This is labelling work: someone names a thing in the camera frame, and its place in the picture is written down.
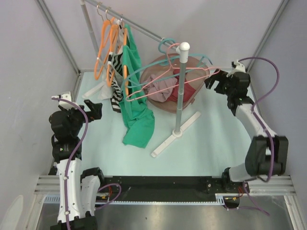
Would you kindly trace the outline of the pink hanger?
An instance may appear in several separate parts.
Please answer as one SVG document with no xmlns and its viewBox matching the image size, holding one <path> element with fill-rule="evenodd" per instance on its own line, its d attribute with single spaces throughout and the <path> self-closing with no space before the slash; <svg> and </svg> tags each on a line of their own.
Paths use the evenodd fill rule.
<svg viewBox="0 0 307 230">
<path fill-rule="evenodd" d="M 130 99 L 131 96 L 133 96 L 133 95 L 135 95 L 135 94 L 137 94 L 137 93 L 142 92 L 143 89 L 144 89 L 144 87 L 146 87 L 147 85 L 151 84 L 152 82 L 158 81 L 162 76 L 164 76 L 164 75 L 165 75 L 166 73 L 168 73 L 169 71 L 175 70 L 175 69 L 180 69 L 180 67 L 174 67 L 174 66 L 172 65 L 170 59 L 171 59 L 171 58 L 172 58 L 172 59 L 179 58 L 179 59 L 181 60 L 181 59 L 182 59 L 181 56 L 183 56 L 183 59 L 184 59 L 184 60 L 188 60 L 188 57 L 193 56 L 194 54 L 189 54 L 189 55 L 187 54 L 189 49 L 188 49 L 188 50 L 183 50 L 183 53 L 186 53 L 186 54 L 183 54 L 183 53 L 181 54 L 180 45 L 183 45 L 183 46 L 185 47 L 185 44 L 189 45 L 187 42 L 183 42 L 183 43 L 181 43 L 181 44 L 179 44 L 179 43 L 174 43 L 174 44 L 172 44 L 172 45 L 167 49 L 167 51 L 166 51 L 166 57 L 167 57 L 166 60 L 163 59 L 163 60 L 160 60 L 160 61 L 151 63 L 151 64 L 149 64 L 149 65 L 147 65 L 147 66 L 144 66 L 144 67 L 142 67 L 142 68 L 139 68 L 138 70 L 136 70 L 136 71 L 132 72 L 130 75 L 128 75 L 127 79 L 129 80 L 130 77 L 131 77 L 132 75 L 136 75 L 136 73 L 138 73 L 138 72 L 140 72 L 140 71 L 142 71 L 142 70 L 144 70 L 144 69 L 147 69 L 147 68 L 149 68 L 150 66 L 154 66 L 154 65 L 160 64 L 160 63 L 165 62 L 165 61 L 168 61 L 168 64 L 169 64 L 169 68 L 168 68 L 164 73 L 162 73 L 162 74 L 159 75 L 156 79 L 152 80 L 151 82 L 147 83 L 146 85 L 142 86 L 142 88 L 141 88 L 139 91 L 135 91 L 135 92 L 133 92 L 133 93 L 131 93 L 131 94 L 128 94 L 128 96 L 126 96 L 125 100 L 126 100 L 127 102 L 131 102 L 131 101 L 135 101 L 135 100 L 138 100 L 138 99 L 140 99 L 140 98 L 143 98 L 143 97 L 147 97 L 147 94 L 145 94 L 145 95 L 143 95 L 143 96 L 140 96 L 140 97 L 136 97 L 136 98 Z M 179 56 L 172 56 L 172 57 L 170 58 L 169 55 L 168 55 L 168 52 L 169 52 L 169 49 L 172 48 L 172 47 L 174 47 L 174 46 L 177 46 L 177 47 L 176 47 L 176 52 L 179 54 Z M 208 68 L 206 68 L 206 69 L 204 69 L 203 67 L 200 67 L 200 66 L 199 66 L 199 67 L 185 67 L 185 70 L 182 70 L 182 71 L 184 72 L 183 75 L 185 75 L 185 72 L 187 72 L 187 70 L 188 70 L 188 72 L 190 72 L 190 71 L 193 71 L 193 70 L 196 70 L 196 69 L 201 69 L 201 70 L 203 70 L 203 71 L 212 70 L 212 69 L 218 69 L 218 71 L 221 71 L 221 68 L 214 67 L 214 66 L 208 67 Z M 209 73 L 209 74 L 207 74 L 207 75 L 198 77 L 198 78 L 196 78 L 196 79 L 194 79 L 194 80 L 188 80 L 187 82 L 184 82 L 184 83 L 183 83 L 183 86 L 184 86 L 185 83 L 190 83 L 190 82 L 197 81 L 197 80 L 200 80 L 200 79 L 203 79 L 203 78 L 204 78 L 204 79 L 207 79 L 207 78 L 208 78 L 209 76 L 211 76 L 211 75 L 212 75 L 212 73 Z"/>
</svg>

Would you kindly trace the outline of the mauve pink tank top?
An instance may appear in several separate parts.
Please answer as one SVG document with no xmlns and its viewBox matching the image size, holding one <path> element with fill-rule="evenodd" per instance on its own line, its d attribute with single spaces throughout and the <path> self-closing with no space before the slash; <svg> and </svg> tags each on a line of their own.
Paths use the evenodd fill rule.
<svg viewBox="0 0 307 230">
<path fill-rule="evenodd" d="M 166 80 L 152 82 L 144 87 L 143 90 L 147 94 L 147 98 L 157 102 L 165 102 L 170 97 L 176 84 L 177 79 L 171 77 Z"/>
</svg>

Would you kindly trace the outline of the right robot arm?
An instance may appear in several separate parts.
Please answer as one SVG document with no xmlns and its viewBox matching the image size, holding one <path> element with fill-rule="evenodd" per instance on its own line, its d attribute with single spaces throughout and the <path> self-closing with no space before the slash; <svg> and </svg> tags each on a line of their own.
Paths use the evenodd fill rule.
<svg viewBox="0 0 307 230">
<path fill-rule="evenodd" d="M 226 192 L 233 192 L 239 183 L 260 179 L 267 183 L 272 176 L 285 173 L 289 141 L 279 136 L 263 120 L 255 109 L 255 102 L 248 96 L 250 75 L 245 72 L 228 74 L 216 69 L 205 80 L 207 89 L 227 97 L 227 107 L 247 131 L 251 143 L 243 163 L 226 168 L 222 174 L 221 186 Z"/>
</svg>

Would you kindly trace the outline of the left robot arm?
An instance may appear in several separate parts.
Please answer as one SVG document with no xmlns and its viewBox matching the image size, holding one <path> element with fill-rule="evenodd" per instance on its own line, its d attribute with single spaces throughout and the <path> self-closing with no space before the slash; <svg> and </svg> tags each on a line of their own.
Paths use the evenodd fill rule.
<svg viewBox="0 0 307 230">
<path fill-rule="evenodd" d="M 95 230 L 98 228 L 95 212 L 96 195 L 106 186 L 100 168 L 81 170 L 82 141 L 79 137 L 82 127 L 102 117 L 102 104 L 85 100 L 77 105 L 62 96 L 59 110 L 49 117 L 53 136 L 52 155 L 59 174 L 60 205 L 57 224 L 52 230 Z"/>
</svg>

